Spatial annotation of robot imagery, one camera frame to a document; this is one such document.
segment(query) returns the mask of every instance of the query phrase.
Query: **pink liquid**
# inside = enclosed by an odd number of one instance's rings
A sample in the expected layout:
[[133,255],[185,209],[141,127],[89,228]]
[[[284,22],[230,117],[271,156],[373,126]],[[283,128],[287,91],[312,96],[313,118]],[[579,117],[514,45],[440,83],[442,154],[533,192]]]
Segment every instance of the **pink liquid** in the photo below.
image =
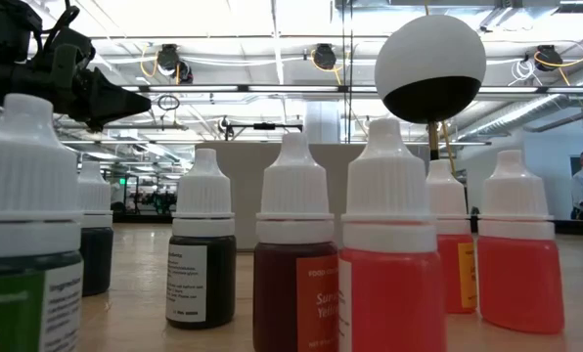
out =
[[377,253],[345,248],[340,259],[350,263],[351,288],[346,302],[350,305],[351,346],[340,345],[340,351],[446,350],[437,252]]
[[[437,236],[444,278],[446,313],[473,313],[476,311],[476,271],[471,235]],[[464,277],[462,270],[473,272]]]
[[563,330],[559,252],[554,241],[478,240],[480,313],[512,330]]

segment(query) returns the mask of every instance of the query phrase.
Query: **table surface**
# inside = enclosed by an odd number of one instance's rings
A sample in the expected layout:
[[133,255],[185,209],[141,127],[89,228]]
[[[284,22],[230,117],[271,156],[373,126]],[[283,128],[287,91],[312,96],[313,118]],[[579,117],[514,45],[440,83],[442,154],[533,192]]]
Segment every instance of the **table surface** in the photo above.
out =
[[[116,224],[112,286],[83,298],[79,351],[253,352],[252,255],[237,258],[237,305],[230,324],[178,330],[165,322],[170,225]],[[548,336],[504,330],[477,314],[447,316],[448,351],[583,352],[583,237],[558,236],[565,331]]]

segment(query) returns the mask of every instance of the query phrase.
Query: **white sphere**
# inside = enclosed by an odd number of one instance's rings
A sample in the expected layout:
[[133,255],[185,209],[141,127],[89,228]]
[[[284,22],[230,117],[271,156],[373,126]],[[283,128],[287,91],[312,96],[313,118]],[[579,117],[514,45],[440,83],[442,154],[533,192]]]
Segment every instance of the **white sphere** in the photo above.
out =
[[450,16],[424,16],[403,25],[384,43],[375,82],[393,114],[426,123],[467,107],[485,69],[485,48],[467,24]]

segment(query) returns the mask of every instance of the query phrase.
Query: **red liquid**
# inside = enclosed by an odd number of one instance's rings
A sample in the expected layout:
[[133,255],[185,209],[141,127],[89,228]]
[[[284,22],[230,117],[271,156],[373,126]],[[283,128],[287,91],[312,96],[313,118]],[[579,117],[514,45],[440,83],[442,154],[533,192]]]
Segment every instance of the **red liquid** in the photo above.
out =
[[443,280],[437,252],[377,253],[345,248],[340,253],[340,352],[442,352],[446,350]]
[[331,242],[256,246],[256,352],[337,352],[336,255]]
[[563,330],[559,252],[554,241],[478,239],[480,314],[512,330]]
[[446,313],[476,311],[476,266],[471,235],[437,236],[444,278]]

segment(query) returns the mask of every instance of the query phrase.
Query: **ceiling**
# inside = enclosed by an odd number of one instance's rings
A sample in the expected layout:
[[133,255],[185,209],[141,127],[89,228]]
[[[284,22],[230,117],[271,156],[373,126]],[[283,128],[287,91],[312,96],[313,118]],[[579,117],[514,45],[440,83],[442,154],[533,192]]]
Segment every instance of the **ceiling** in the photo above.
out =
[[[44,28],[52,27],[65,9],[63,0],[25,2],[42,17]],[[195,85],[338,85],[340,81],[373,86],[374,61],[382,43],[394,30],[425,15],[423,1],[400,1],[399,6],[390,5],[388,0],[353,1],[352,16],[350,4],[346,5],[343,25],[341,3],[342,0],[71,0],[81,10],[71,27],[93,39],[97,56],[90,68],[97,67],[119,85],[173,84],[158,71],[147,75],[154,71],[161,44],[173,43],[189,63]],[[566,63],[583,58],[583,8],[567,4],[568,1],[551,0],[524,0],[518,2],[524,8],[505,9],[497,8],[494,0],[477,1],[474,6],[471,3],[428,1],[432,15],[454,16],[480,33],[488,63],[484,86],[564,85],[558,70],[530,72],[529,64],[517,67],[516,61],[525,54],[532,58],[541,44],[555,45]],[[483,24],[487,30],[481,30]],[[311,51],[318,43],[332,45],[337,66],[345,62],[345,77],[343,70],[337,77],[334,72],[314,66]],[[573,73],[582,69],[583,61],[564,68],[564,72],[571,80]],[[527,78],[517,79],[520,74]],[[150,96],[155,99],[159,94]],[[307,113],[306,102],[316,100],[336,102],[344,115],[343,98],[337,95],[327,99],[303,94],[177,93],[175,97],[181,101],[177,110],[166,112],[155,105],[153,114],[124,118],[113,123],[123,127],[107,129],[102,134],[76,127],[67,116],[60,116],[58,131],[63,140],[185,141],[184,145],[154,146],[152,150],[151,145],[71,147],[117,155],[116,160],[176,161],[189,167],[194,143],[220,138],[217,125],[223,116],[234,123],[301,123]],[[450,120],[451,133],[514,100],[520,98],[475,102]],[[364,120],[390,116],[378,97],[362,99],[352,95],[351,108],[360,117],[359,123],[353,123],[352,140],[365,139]],[[403,126],[407,139],[426,139],[425,126]],[[247,129],[237,141],[276,141],[283,133],[287,132]]]

